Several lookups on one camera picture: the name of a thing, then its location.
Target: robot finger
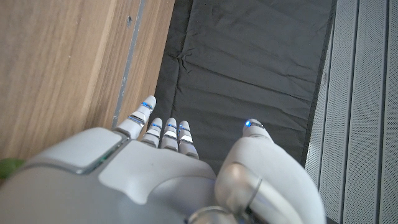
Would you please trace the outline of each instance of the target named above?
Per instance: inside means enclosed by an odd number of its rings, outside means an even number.
[[[174,118],[169,118],[164,127],[164,134],[162,143],[160,144],[161,149],[170,149],[178,152],[177,144],[177,122]]]
[[[162,130],[162,120],[155,118],[149,126],[148,131],[142,137],[141,142],[157,148],[159,145],[160,131]]]
[[[256,119],[249,119],[243,126],[243,137],[267,138],[272,142],[272,138],[265,127]]]
[[[146,122],[148,122],[149,115],[154,110],[155,105],[156,98],[154,96],[148,96],[135,112],[115,128],[115,131],[119,131],[133,140],[137,139],[142,128]]]
[[[189,157],[199,159],[198,152],[193,146],[189,124],[186,121],[181,121],[178,128],[178,151]]]

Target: robotic hand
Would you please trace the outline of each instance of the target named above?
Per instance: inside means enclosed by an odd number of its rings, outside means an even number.
[[[0,189],[8,223],[325,223],[304,169],[250,119],[216,177],[190,127],[149,96],[115,130],[93,128],[29,160]]]

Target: black mat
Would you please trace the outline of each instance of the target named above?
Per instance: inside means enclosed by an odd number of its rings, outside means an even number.
[[[305,161],[331,7],[332,0],[176,0],[151,119],[187,120],[200,159],[215,172],[249,118]]]

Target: perforated metal panel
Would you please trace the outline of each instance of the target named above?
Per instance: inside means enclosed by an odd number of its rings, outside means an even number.
[[[389,9],[380,223],[398,223],[398,2]]]
[[[319,87],[318,102],[313,117],[312,132],[310,144],[308,146],[307,160],[305,161],[305,170],[319,187],[319,175],[322,158],[322,144],[323,144],[323,128],[325,127],[325,110],[326,99],[329,85],[329,69],[330,69],[330,51],[331,40],[333,39],[333,30],[331,31],[328,50],[326,51],[325,64],[322,71],[322,79]]]
[[[341,220],[357,1],[338,1],[326,109],[320,194],[326,214]]]
[[[384,86],[386,1],[360,1],[343,223],[375,223]]]

